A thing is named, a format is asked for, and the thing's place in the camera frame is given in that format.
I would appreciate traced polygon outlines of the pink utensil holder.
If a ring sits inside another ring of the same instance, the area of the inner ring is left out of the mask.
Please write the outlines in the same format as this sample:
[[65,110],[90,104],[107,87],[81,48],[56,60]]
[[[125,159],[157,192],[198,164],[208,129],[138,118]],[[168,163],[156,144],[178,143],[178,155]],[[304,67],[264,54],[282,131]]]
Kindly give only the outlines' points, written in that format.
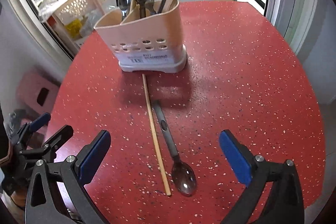
[[122,71],[180,72],[186,65],[183,27],[179,3],[163,12],[139,17],[136,7],[125,19],[113,9],[94,25],[94,30],[112,51]]

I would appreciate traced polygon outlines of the light bamboo chopstick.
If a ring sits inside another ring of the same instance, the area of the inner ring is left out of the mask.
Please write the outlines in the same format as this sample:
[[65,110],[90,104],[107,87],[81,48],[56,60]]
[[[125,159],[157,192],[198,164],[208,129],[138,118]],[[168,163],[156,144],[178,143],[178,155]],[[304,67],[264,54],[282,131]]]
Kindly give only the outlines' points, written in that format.
[[154,119],[153,119],[153,112],[151,108],[151,103],[150,103],[150,95],[149,95],[149,90],[147,86],[147,79],[144,74],[142,74],[142,83],[143,83],[143,89],[145,93],[145,100],[146,100],[146,107],[147,107],[147,112],[148,112],[148,117],[149,117],[149,123],[150,123],[150,129],[151,129],[151,135],[153,138],[153,144],[154,144],[154,150],[156,153],[158,165],[159,165],[159,171],[161,174],[162,182],[165,188],[165,194],[170,197],[171,196],[171,189],[169,186],[169,181],[166,176],[166,171],[165,171],[165,166],[162,160],[162,155],[161,155],[161,150],[159,147],[159,142],[157,138],[157,132],[155,129],[155,124],[154,124]]

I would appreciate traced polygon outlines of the pink perforated storage rack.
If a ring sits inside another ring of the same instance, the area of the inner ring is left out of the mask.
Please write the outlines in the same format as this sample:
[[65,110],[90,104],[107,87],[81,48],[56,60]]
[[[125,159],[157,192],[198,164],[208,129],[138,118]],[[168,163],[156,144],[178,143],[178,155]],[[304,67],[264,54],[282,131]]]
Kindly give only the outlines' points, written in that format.
[[62,42],[77,52],[93,32],[93,26],[107,12],[116,7],[116,0],[46,0],[39,11],[39,19],[53,19],[52,28]]

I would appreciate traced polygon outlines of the pink plastic stool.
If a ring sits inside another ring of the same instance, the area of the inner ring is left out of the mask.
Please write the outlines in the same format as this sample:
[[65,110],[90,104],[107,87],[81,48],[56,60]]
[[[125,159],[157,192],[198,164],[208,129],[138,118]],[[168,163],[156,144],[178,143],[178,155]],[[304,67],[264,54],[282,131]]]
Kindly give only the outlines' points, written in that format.
[[51,113],[58,95],[60,83],[44,71],[30,69],[18,82],[18,100],[38,114]]

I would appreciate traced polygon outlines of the grey handled metal spoon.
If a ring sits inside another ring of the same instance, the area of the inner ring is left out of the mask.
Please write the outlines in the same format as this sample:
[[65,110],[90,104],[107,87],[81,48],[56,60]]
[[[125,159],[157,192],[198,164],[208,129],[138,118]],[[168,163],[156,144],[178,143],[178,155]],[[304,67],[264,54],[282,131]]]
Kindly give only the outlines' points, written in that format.
[[197,190],[197,179],[195,173],[186,162],[181,160],[159,101],[153,102],[153,108],[170,156],[173,160],[173,166],[171,169],[173,183],[181,194],[186,197],[190,197],[194,195]]

